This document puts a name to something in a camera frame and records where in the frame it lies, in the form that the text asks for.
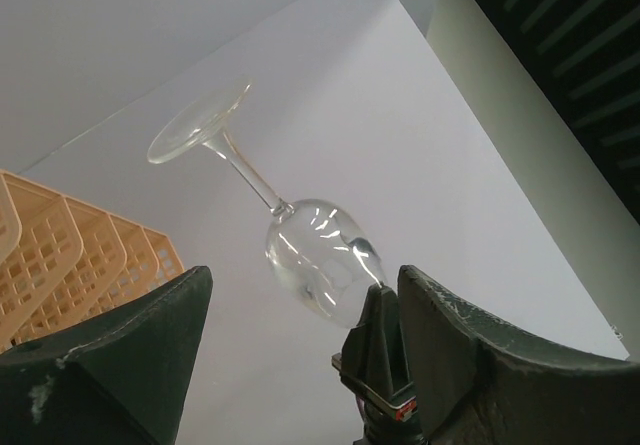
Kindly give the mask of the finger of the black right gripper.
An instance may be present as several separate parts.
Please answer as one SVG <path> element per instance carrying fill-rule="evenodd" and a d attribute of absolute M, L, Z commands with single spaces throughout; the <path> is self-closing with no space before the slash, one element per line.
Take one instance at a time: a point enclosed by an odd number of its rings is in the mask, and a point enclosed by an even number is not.
<path fill-rule="evenodd" d="M 363 422 L 358 444 L 418 442 L 416 392 L 394 290 L 369 287 L 360 321 L 331 364 L 355 396 Z"/>

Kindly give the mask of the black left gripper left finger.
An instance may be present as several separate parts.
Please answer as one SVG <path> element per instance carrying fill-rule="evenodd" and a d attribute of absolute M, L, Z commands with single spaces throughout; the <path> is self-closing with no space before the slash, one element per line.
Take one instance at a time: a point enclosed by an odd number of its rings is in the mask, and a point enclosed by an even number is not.
<path fill-rule="evenodd" d="M 173 444 L 213 280 L 193 267 L 1 355 L 4 444 Z"/>

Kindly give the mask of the clear wine glass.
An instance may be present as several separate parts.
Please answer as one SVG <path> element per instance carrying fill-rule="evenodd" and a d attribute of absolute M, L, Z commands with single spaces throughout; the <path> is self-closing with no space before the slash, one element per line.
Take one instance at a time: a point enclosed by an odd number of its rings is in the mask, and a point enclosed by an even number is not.
<path fill-rule="evenodd" d="M 162 164 L 204 146 L 227 161 L 272 216 L 265 255 L 277 282 L 322 318 L 345 329 L 361 326 L 368 293 L 386 283 L 381 258 L 343 208 L 322 199 L 286 201 L 238 150 L 228 122 L 251 85 L 242 77 L 189 104 L 154 138 L 147 159 Z"/>

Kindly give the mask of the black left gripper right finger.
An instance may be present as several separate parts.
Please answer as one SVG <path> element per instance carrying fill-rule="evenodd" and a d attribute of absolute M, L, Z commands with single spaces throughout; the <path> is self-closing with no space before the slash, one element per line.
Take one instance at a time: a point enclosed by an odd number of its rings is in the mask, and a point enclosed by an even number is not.
<path fill-rule="evenodd" d="M 401 325 L 431 444 L 636 444 L 639 365 L 531 334 L 415 266 Z"/>

